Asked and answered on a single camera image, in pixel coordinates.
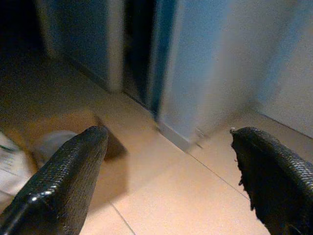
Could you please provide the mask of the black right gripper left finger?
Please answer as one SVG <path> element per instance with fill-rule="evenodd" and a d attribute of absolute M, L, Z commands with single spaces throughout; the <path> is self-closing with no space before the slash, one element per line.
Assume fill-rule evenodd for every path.
<path fill-rule="evenodd" d="M 0 215 L 2 235 L 78 235 L 108 145 L 105 126 L 65 142 Z"/>

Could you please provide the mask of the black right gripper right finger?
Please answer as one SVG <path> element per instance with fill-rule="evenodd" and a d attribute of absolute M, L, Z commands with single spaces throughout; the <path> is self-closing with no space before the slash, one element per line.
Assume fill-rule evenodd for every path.
<path fill-rule="evenodd" d="M 313 233 L 313 165 L 264 130 L 232 128 L 239 184 L 272 235 Z"/>

